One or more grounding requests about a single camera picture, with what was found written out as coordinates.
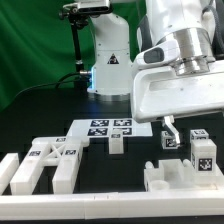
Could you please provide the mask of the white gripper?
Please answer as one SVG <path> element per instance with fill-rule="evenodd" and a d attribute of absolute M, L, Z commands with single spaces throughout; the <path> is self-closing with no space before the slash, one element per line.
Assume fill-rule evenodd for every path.
<path fill-rule="evenodd" d="M 224 110 L 224 60 L 209 72 L 178 76 L 170 66 L 180 56 L 176 40 L 139 53 L 133 64 L 132 117 L 139 123 L 161 120 L 176 146 L 180 135 L 174 118 Z"/>

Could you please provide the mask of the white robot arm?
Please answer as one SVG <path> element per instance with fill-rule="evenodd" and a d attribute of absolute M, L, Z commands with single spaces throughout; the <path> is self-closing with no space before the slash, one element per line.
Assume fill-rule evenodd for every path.
<path fill-rule="evenodd" d="M 124 19 L 110 13 L 92 23 L 91 95 L 128 96 L 137 122 L 160 120 L 176 143 L 176 118 L 224 110 L 224 60 L 212 50 L 220 37 L 215 0 L 146 0 L 137 31 L 140 52 L 133 60 Z"/>

